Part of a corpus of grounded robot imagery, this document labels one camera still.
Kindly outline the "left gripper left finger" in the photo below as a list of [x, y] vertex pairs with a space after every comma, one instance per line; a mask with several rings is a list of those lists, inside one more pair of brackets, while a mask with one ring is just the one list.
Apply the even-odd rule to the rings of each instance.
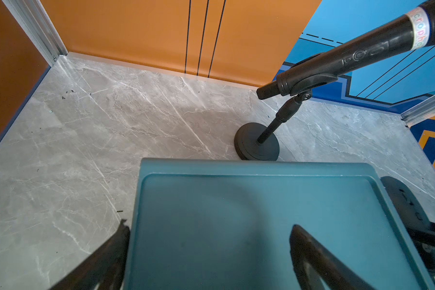
[[119, 290], [122, 287], [130, 229], [122, 219], [116, 232], [52, 290]]

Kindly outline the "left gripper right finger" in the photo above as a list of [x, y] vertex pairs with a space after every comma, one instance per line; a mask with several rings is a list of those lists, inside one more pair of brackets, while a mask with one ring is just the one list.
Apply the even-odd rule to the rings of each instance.
[[290, 255], [294, 273], [302, 290], [373, 288], [300, 225], [294, 225], [291, 230]]

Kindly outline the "teal drawer cabinet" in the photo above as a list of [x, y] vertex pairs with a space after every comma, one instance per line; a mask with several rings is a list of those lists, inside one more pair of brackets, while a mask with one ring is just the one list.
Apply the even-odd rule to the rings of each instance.
[[127, 290], [296, 290], [299, 225], [377, 290], [432, 281], [375, 169], [366, 163], [145, 158]]

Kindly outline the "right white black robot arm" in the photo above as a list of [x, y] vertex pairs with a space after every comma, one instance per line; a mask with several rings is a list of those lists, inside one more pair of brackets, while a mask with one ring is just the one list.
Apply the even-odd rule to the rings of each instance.
[[391, 176], [383, 176], [381, 182], [426, 269], [435, 277], [435, 222], [429, 220], [418, 199], [403, 182]]

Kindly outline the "black microphone stand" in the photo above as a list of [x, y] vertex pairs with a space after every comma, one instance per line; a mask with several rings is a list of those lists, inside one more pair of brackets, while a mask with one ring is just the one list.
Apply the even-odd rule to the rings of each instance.
[[234, 137], [235, 150], [242, 160], [275, 161], [280, 146], [274, 131], [286, 123], [312, 97], [312, 89], [338, 79], [338, 53], [319, 53], [296, 63], [279, 74], [276, 82], [257, 90], [258, 97], [268, 99], [275, 93], [289, 94], [291, 98], [278, 110], [274, 120], [264, 126], [247, 123], [240, 127]]

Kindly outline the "black microphone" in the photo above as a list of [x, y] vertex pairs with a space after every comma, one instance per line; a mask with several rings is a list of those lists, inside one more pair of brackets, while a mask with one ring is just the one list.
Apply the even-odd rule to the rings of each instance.
[[435, 45], [435, 1], [426, 1], [394, 21], [295, 64], [256, 93], [261, 100], [298, 95], [335, 82], [340, 75], [432, 45]]

